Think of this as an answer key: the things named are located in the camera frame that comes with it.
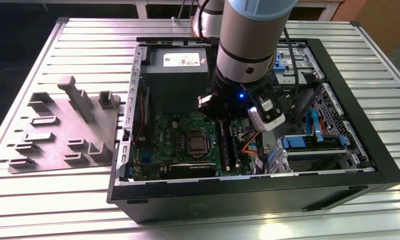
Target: robotic arm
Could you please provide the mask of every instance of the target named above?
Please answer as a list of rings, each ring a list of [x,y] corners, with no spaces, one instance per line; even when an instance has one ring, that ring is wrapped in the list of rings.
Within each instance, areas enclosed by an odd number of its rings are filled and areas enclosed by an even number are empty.
[[[278,43],[296,3],[227,0],[224,4],[215,84],[212,94],[199,97],[199,110],[222,121],[248,115],[259,132],[271,131],[286,121],[271,79],[264,76],[274,67]]]

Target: aluminum table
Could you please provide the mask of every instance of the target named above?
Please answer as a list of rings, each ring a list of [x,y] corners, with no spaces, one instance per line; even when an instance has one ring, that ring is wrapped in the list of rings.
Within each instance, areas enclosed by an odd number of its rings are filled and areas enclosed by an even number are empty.
[[[292,38],[319,38],[400,167],[400,73],[362,27],[290,21]],[[74,75],[91,95],[127,99],[138,36],[190,36],[191,23],[163,19],[62,19],[0,127],[0,239],[392,239],[400,240],[400,185],[312,212],[170,221],[139,225],[107,204],[111,167],[12,175],[34,110],[34,92],[66,97],[58,76]]]

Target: blue drive bracket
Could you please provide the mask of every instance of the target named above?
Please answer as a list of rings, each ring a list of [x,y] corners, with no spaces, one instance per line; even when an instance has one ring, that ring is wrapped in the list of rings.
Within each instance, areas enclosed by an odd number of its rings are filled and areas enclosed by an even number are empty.
[[[278,53],[276,56],[275,56],[275,62],[274,62],[272,71],[275,73],[284,73],[286,70],[287,70],[287,66],[282,62],[280,53]]]
[[[288,144],[292,148],[306,148],[304,138],[302,136],[288,136],[286,137]]]
[[[320,124],[319,124],[319,114],[315,109],[310,109],[307,113],[307,119],[306,119],[306,134],[311,134],[311,122],[312,122],[312,128],[314,128],[314,134],[318,138],[318,142],[323,142],[323,136],[320,131]]]

